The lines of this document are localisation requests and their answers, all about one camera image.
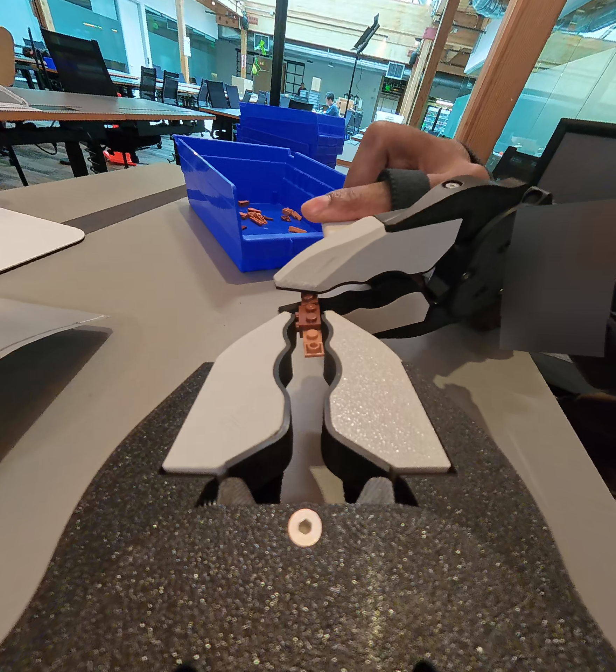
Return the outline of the black computer monitor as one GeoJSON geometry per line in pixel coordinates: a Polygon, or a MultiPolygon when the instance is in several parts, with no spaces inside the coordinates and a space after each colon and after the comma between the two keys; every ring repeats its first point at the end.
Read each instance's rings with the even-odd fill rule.
{"type": "Polygon", "coordinates": [[[530,185],[556,204],[616,199],[616,124],[562,118],[530,185]]]}

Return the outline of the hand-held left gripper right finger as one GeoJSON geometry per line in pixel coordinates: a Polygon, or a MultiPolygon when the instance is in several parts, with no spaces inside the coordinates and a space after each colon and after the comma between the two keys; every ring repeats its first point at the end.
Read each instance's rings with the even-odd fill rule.
{"type": "Polygon", "coordinates": [[[400,357],[334,311],[323,317],[335,365],[324,410],[329,435],[393,475],[447,473],[451,462],[400,357]]]}

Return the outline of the wooden office table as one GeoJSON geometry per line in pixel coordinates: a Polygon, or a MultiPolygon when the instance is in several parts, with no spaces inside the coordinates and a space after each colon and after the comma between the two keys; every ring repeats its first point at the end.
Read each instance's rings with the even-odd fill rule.
{"type": "Polygon", "coordinates": [[[94,172],[106,172],[103,147],[122,150],[156,145],[162,136],[187,135],[198,122],[238,120],[239,114],[198,111],[135,97],[109,97],[36,89],[9,89],[27,105],[0,109],[0,149],[15,159],[14,147],[62,144],[74,177],[88,175],[82,145],[90,147],[94,172]]]}

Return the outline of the stack of blue bins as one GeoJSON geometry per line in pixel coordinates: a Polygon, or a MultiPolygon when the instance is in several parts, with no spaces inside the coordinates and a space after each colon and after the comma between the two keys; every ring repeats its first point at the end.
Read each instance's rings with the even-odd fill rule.
{"type": "Polygon", "coordinates": [[[343,151],[346,125],[343,118],[290,107],[242,104],[237,141],[283,147],[335,168],[343,151]]]}

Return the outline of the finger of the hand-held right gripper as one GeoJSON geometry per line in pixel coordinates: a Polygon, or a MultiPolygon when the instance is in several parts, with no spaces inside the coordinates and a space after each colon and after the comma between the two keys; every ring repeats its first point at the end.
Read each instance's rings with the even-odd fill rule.
{"type": "Polygon", "coordinates": [[[279,289],[322,293],[387,272],[423,273],[452,247],[462,220],[389,232],[374,216],[337,226],[274,274],[279,289]]]}
{"type": "MultiPolygon", "coordinates": [[[[421,291],[409,289],[349,289],[337,294],[317,296],[323,315],[331,311],[371,334],[422,323],[430,302],[421,291]]],[[[280,312],[295,313],[300,302],[280,307],[280,312]]]]}

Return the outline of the wooden post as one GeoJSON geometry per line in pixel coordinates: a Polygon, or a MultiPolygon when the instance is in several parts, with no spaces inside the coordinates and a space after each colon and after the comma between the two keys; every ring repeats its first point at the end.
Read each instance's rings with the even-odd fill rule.
{"type": "Polygon", "coordinates": [[[565,1],[510,1],[455,132],[487,162],[565,1]]]}

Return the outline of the blue plastic bin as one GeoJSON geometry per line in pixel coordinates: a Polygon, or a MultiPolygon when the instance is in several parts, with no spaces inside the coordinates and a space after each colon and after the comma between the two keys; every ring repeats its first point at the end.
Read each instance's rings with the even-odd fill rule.
{"type": "Polygon", "coordinates": [[[248,207],[271,214],[344,185],[345,175],[283,147],[175,136],[188,201],[242,272],[282,267],[323,238],[320,224],[302,217],[306,234],[274,233],[240,218],[248,207]]]}

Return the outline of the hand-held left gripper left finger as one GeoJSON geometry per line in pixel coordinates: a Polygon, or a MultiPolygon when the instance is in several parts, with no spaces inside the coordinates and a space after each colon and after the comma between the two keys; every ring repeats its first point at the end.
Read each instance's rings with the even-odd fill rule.
{"type": "Polygon", "coordinates": [[[224,476],[288,436],[292,313],[231,344],[216,358],[163,461],[166,473],[224,476]]]}

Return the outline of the brown brick assembly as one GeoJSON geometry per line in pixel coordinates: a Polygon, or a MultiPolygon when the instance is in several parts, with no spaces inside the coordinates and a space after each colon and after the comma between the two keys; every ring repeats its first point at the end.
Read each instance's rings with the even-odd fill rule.
{"type": "MultiPolygon", "coordinates": [[[[317,294],[312,292],[302,292],[302,296],[305,294],[317,294]]],[[[297,332],[303,340],[303,351],[304,357],[323,357],[324,356],[324,345],[323,345],[323,333],[322,333],[322,324],[320,330],[309,330],[304,332],[297,332]]]]}

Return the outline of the dark brown small brick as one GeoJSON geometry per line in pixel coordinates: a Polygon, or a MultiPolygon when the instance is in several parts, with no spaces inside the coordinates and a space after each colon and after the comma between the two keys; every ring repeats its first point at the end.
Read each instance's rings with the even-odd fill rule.
{"type": "Polygon", "coordinates": [[[295,328],[297,332],[321,329],[320,304],[316,295],[302,296],[295,313],[295,328]]]}

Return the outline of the grey desk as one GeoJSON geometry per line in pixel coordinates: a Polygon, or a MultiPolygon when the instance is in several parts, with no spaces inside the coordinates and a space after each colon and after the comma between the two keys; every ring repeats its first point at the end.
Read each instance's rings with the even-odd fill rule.
{"type": "MultiPolygon", "coordinates": [[[[188,206],[174,165],[4,190],[0,207],[83,227],[111,222],[0,275],[2,299],[105,315],[111,330],[0,462],[1,643],[112,450],[199,365],[292,299],[271,272],[237,271],[188,206]]],[[[532,358],[462,326],[389,345],[511,461],[616,649],[616,503],[532,358]]]]}

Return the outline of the heap of orange bricks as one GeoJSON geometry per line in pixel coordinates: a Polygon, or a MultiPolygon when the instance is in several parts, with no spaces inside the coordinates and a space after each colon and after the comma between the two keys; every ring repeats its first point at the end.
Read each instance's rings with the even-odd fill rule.
{"type": "Polygon", "coordinates": [[[292,208],[283,207],[277,211],[265,212],[263,210],[248,207],[245,211],[239,212],[240,218],[243,222],[248,221],[255,225],[268,229],[274,233],[292,233],[292,234],[306,234],[308,231],[296,223],[300,222],[302,216],[292,208]]]}

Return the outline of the brick instruction booklet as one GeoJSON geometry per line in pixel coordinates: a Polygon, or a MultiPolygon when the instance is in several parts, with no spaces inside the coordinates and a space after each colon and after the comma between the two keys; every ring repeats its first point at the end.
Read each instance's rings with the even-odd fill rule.
{"type": "Polygon", "coordinates": [[[111,336],[106,320],[0,298],[0,463],[111,336]]]}

